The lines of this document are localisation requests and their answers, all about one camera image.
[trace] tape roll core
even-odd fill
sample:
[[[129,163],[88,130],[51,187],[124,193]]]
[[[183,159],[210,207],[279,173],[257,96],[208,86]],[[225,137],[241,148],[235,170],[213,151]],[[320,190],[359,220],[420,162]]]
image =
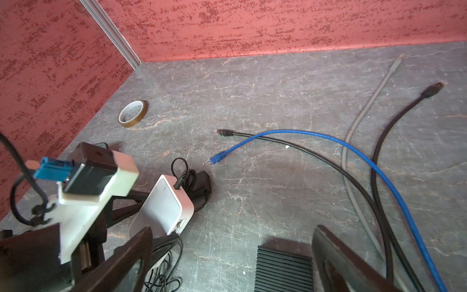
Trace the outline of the tape roll core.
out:
[[[133,108],[141,106],[140,111],[136,114],[136,116],[129,121],[123,121],[123,118],[125,115]],[[144,100],[135,100],[133,102],[130,102],[127,104],[120,112],[118,115],[118,123],[122,125],[125,128],[132,127],[139,123],[146,113],[148,112],[148,106],[146,105],[146,102]]]

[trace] blue connector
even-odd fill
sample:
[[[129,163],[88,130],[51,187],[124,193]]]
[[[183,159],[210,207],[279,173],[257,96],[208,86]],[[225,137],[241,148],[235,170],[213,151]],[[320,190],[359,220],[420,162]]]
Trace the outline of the blue connector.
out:
[[[71,172],[73,163],[49,157],[41,160],[41,166],[34,173],[34,178],[54,181],[64,181]]]
[[[205,162],[206,165],[213,165],[216,164],[217,162],[221,161],[222,159],[226,158],[227,152],[221,151],[218,154],[214,155],[209,159],[208,161]]]

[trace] red textured wall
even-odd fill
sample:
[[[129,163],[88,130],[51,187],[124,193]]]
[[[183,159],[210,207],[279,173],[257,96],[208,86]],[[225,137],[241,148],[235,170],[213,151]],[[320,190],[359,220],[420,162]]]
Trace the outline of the red textured wall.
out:
[[[58,156],[131,72],[79,0],[0,1],[0,130],[23,159]],[[0,219],[18,173],[0,146]]]
[[[467,40],[467,0],[100,0],[145,62]]]

